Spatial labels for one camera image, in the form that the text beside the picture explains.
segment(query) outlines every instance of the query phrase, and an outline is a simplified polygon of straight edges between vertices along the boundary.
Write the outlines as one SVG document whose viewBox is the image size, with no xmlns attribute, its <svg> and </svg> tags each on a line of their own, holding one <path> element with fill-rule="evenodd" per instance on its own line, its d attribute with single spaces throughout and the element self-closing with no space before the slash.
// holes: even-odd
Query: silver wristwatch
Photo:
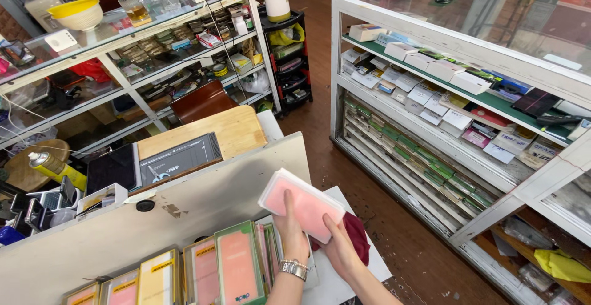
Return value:
<svg viewBox="0 0 591 305">
<path fill-rule="evenodd" d="M 308 267 L 300 263 L 297 259 L 281 260 L 279 263 L 279 271 L 288 272 L 298 276 L 306 282 L 308 277 Z"/>
</svg>

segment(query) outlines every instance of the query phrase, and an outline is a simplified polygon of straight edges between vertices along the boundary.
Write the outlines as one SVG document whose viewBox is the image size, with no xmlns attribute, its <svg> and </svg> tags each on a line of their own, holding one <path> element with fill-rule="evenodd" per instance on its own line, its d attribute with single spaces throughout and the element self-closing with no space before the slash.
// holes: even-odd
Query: scissors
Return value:
<svg viewBox="0 0 591 305">
<path fill-rule="evenodd" d="M 152 174 L 154 175 L 154 180 L 152 180 L 152 184 L 156 183 L 159 180 L 164 179 L 165 177 L 170 177 L 169 174 L 158 174 L 156 171 L 154 171 L 154 169 L 152 169 L 151 166 L 148 165 L 148 169 L 150 169 L 150 172 L 152 172 Z"/>
</svg>

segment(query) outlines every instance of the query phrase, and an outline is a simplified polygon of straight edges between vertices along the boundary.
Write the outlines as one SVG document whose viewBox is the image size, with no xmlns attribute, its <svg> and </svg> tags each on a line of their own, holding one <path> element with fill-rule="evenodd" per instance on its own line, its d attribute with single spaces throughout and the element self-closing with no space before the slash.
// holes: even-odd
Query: white plastic bag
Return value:
<svg viewBox="0 0 591 305">
<path fill-rule="evenodd" d="M 263 72 L 264 69 L 258 70 L 252 74 L 252 80 L 242 80 L 242 88 L 249 93 L 262 94 L 269 91 L 271 88 L 269 77 Z"/>
</svg>

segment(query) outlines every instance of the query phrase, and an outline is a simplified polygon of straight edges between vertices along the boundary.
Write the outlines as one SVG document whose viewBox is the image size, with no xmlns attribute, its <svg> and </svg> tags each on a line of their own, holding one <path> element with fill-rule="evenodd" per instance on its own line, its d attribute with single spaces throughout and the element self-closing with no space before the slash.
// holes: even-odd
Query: round wooden table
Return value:
<svg viewBox="0 0 591 305">
<path fill-rule="evenodd" d="M 36 143 L 36 145 L 46 146 L 48 148 L 37 146 L 27 147 L 25 150 L 11 158 L 10 161 L 6 162 L 4 169 L 10 173 L 8 180 L 6 180 L 8 184 L 27 192 L 33 192 L 51 180 L 48 176 L 29 166 L 29 154 L 32 152 L 48 152 L 62 162 L 66 162 L 68 157 L 70 157 L 70 151 L 68 151 L 70 145 L 63 140 L 52 139 Z"/>
</svg>

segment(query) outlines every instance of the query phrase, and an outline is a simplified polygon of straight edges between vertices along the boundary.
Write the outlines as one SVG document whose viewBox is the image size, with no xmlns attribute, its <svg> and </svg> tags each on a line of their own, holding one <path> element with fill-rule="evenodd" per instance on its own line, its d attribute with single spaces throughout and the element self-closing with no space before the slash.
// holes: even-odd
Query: spray can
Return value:
<svg viewBox="0 0 591 305">
<path fill-rule="evenodd" d="M 29 166 L 39 171 L 40 173 L 48 176 L 55 181 L 62 181 L 62 178 L 66 175 L 70 178 L 72 185 L 76 186 L 80 190 L 86 189 L 86 176 L 76 171 L 70 165 L 60 161 L 53 157 L 48 152 L 32 152 L 29 154 L 31 161 Z"/>
</svg>

